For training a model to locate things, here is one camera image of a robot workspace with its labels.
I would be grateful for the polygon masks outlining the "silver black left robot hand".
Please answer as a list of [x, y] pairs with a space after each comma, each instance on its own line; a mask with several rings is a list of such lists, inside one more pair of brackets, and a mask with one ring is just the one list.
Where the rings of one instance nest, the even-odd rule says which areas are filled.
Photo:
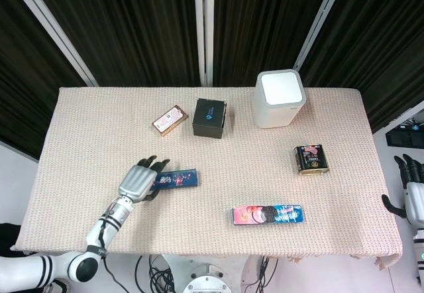
[[119, 195], [130, 199], [134, 204], [151, 202], [159, 194], [158, 190], [151, 190], [157, 175], [163, 171], [170, 159], [162, 162], [153, 162], [156, 155], [143, 158], [132, 166], [119, 185]]

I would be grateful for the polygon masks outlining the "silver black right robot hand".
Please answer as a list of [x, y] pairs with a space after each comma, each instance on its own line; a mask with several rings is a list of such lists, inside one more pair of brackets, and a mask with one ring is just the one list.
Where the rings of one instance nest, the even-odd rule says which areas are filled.
[[382, 194], [384, 207], [392, 214], [408, 220], [415, 229], [423, 229], [423, 164], [407, 154], [394, 156], [398, 165], [404, 196], [403, 207], [395, 207], [387, 195]]

